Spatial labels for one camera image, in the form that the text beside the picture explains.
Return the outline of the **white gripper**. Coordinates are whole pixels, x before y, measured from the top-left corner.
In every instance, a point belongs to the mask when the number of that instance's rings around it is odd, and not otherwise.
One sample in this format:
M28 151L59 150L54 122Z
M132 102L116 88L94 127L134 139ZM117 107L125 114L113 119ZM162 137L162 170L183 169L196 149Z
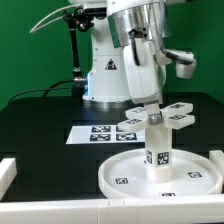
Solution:
M158 65L155 62L155 47L151 41L136 40L137 56L140 65L134 62L130 45L123 48L123 58L127 83L132 101L135 104L158 101L162 84L158 77ZM162 123L162 115L157 102L147 103L145 110L151 126Z

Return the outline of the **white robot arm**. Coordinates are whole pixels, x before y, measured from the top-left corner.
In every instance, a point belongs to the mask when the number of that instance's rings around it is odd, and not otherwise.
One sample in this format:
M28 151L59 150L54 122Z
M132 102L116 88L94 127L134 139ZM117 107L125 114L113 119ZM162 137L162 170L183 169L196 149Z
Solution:
M185 0L69 0L76 7L77 28L91 32L92 66L85 103L101 108L131 101L146 110L150 125L162 122L159 71L183 52L163 45L166 7Z

